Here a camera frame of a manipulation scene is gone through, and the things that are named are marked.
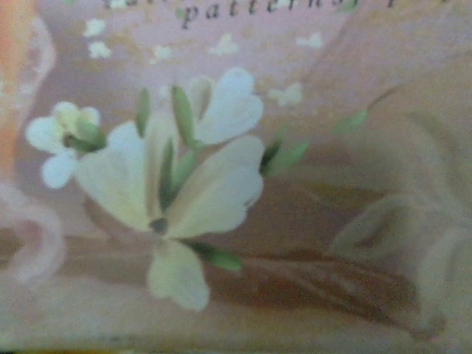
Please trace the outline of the pink floral printed pouch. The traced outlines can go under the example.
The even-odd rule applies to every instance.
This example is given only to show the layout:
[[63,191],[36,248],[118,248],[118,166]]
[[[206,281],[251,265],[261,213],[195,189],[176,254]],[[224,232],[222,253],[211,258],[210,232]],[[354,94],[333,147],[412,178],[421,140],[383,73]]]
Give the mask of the pink floral printed pouch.
[[472,0],[0,0],[0,354],[472,354]]

